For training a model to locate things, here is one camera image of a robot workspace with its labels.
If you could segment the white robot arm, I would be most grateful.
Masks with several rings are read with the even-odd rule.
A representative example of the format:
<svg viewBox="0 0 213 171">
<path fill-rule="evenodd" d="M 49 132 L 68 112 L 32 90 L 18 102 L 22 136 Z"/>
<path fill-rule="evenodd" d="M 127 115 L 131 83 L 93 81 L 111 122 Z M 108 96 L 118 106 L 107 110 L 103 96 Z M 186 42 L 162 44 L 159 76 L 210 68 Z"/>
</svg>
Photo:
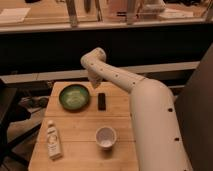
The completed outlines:
<svg viewBox="0 0 213 171">
<path fill-rule="evenodd" d="M 130 94 L 140 171 L 193 171 L 180 133 L 174 95 L 165 84 L 107 64 L 102 48 L 82 56 L 81 65 L 94 88 L 105 79 Z"/>
</svg>

